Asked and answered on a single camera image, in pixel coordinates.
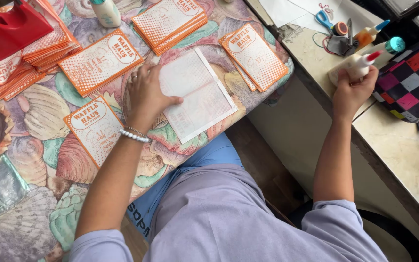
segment table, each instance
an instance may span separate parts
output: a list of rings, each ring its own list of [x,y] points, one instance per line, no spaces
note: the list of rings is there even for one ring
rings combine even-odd
[[[83,47],[115,29],[100,25],[87,0],[49,1]],[[243,0],[230,4],[197,1],[206,10],[208,23],[156,57],[133,30],[130,18],[158,0],[114,0],[121,13],[120,28],[147,63],[166,64],[199,47],[238,106],[236,113],[184,145],[161,115],[149,132],[153,142],[143,147],[131,201],[258,104],[264,100],[275,103],[279,96],[275,90],[283,88],[294,71],[287,52]],[[263,93],[249,90],[218,43],[220,37],[247,22],[289,68],[288,75]],[[0,216],[0,262],[48,262],[67,257],[81,205],[97,169],[62,118],[101,94],[123,120],[123,93],[129,81],[130,73],[84,99],[61,72],[47,75],[6,103],[0,101],[14,122],[9,133],[12,142],[5,154],[30,186],[28,195],[8,215]]]
[[[287,24],[277,28],[258,0],[247,0],[265,25],[294,58],[296,74],[332,116],[335,86],[327,71],[342,58],[329,55],[312,43],[316,31]],[[317,42],[323,36],[317,35]],[[419,224],[419,132],[369,98],[354,116],[352,143]]]

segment checkered bag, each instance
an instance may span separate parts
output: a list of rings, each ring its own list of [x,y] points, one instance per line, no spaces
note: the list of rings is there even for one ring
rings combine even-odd
[[[380,70],[373,95],[396,117],[419,121],[419,43]]]

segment red tape dispenser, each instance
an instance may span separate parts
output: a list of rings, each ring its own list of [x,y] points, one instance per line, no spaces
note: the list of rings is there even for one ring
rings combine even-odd
[[[29,4],[14,1],[14,7],[0,13],[0,61],[53,31],[45,18]]]

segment floral tablecloth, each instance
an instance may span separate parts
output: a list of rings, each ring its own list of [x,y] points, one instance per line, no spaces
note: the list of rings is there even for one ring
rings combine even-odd
[[[100,25],[88,0],[49,1],[83,47],[114,30]],[[238,106],[236,113],[184,145],[161,115],[149,132],[153,142],[143,147],[131,201],[261,102],[276,103],[293,73],[289,55],[243,0],[230,4],[223,0],[197,1],[206,10],[208,23],[156,57],[133,30],[130,18],[158,0],[114,0],[121,12],[120,28],[147,63],[166,64],[199,47]],[[289,67],[288,75],[263,93],[250,91],[218,44],[220,37],[247,22]],[[102,94],[123,119],[122,106],[127,103],[123,93],[129,81],[127,74],[89,98],[82,98],[60,72],[47,75],[9,102],[0,101],[14,122],[5,154],[30,188],[20,203],[0,216],[0,262],[67,260],[83,200],[98,170],[62,118]]]

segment teal cap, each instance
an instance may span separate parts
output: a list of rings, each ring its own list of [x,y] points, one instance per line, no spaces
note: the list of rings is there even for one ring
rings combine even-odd
[[[405,50],[405,41],[402,38],[396,36],[387,41],[384,45],[384,48],[389,54],[395,55],[396,53]]]
[[[388,24],[389,22],[390,22],[390,20],[386,20],[386,21],[384,21],[384,22],[380,23],[379,25],[377,25],[377,26],[376,26],[376,30],[377,30],[377,31],[381,31],[381,29],[382,29],[383,27],[387,26],[387,24]]]
[[[99,5],[104,3],[104,1],[106,0],[90,0],[90,3],[94,4],[94,5]]]

